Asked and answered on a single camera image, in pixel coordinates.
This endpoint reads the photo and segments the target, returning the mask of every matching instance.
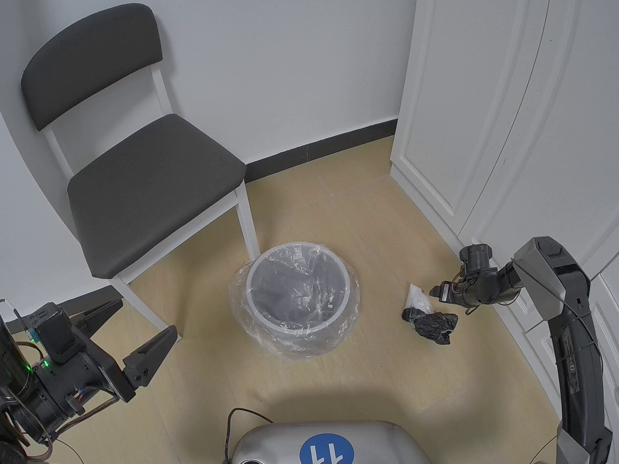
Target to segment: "blue circular logo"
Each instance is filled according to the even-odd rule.
[[[352,464],[354,458],[350,442],[334,433],[308,438],[299,452],[301,464]]]

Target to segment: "floor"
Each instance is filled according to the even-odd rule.
[[[392,141],[248,184],[263,251],[288,241],[322,243],[357,271],[360,317],[350,336],[334,352],[292,363],[252,342],[228,305],[228,281],[248,259],[236,214],[228,212],[132,282],[183,339],[130,404],[67,432],[86,464],[220,464],[235,406],[278,422],[391,421],[434,464],[529,463],[558,420],[494,310],[467,317],[435,303],[459,314],[449,346],[420,337],[400,318],[409,283],[428,291],[451,278],[459,261],[391,179]],[[120,363],[155,333],[126,304],[93,339]],[[231,444],[259,424],[235,415]],[[542,460],[555,461],[553,447]],[[54,448],[50,462],[79,462],[64,446]]]

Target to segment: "chair leg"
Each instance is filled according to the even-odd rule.
[[[129,286],[116,275],[114,278],[109,279],[109,283],[112,284],[112,287],[119,291],[123,297],[129,302],[130,305],[136,308],[143,316],[150,321],[154,326],[156,326],[159,330],[165,330],[168,325],[166,325],[165,321],[163,321],[150,307],[144,304],[143,300],[137,297],[135,292],[129,288]]]
[[[241,185],[235,189],[235,193],[236,198],[238,199],[238,203],[236,204],[236,214],[238,215],[238,221],[241,224],[241,230],[243,230],[243,237],[245,239],[245,245],[247,246],[247,252],[250,254],[250,259],[253,261],[260,256],[260,247],[258,245],[256,229],[254,228],[254,221],[251,217],[250,202],[247,199],[245,181],[241,182]]]

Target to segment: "white chair frame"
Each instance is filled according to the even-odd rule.
[[[172,113],[170,99],[165,89],[159,63],[151,65],[150,68],[163,115]],[[54,157],[58,161],[60,168],[66,176],[67,181],[69,181],[73,177],[74,173],[62,149],[60,148],[60,144],[58,144],[58,140],[54,135],[51,125],[45,127],[42,132],[50,145]],[[214,221],[216,218],[219,218],[233,207],[236,207],[236,214],[238,215],[238,221],[241,224],[241,230],[243,231],[243,237],[245,239],[245,245],[247,246],[250,259],[252,261],[255,260],[258,256],[260,256],[260,248],[258,246],[258,238],[256,237],[254,221],[251,217],[250,202],[247,199],[245,182],[243,181],[235,190],[229,192],[226,196],[221,198],[211,207],[207,208],[204,212],[200,213],[189,223],[183,225],[180,229],[173,232],[163,241],[156,244],[150,251],[144,254],[142,258],[139,258],[119,274],[110,278],[109,282],[118,292],[122,294],[130,305],[142,313],[154,326],[156,326],[159,330],[165,329],[168,325],[161,318],[159,318],[159,316],[154,313],[151,308],[148,307],[143,300],[135,294],[134,291],[129,288],[129,282],[154,265],[157,261],[159,261],[159,259],[166,256],[167,253],[185,242],[193,236],[193,234],[206,227],[209,223]]]

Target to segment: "gray seat cushion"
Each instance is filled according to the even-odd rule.
[[[236,189],[245,164],[170,114],[141,128],[70,180],[67,191],[93,276],[111,278]]]

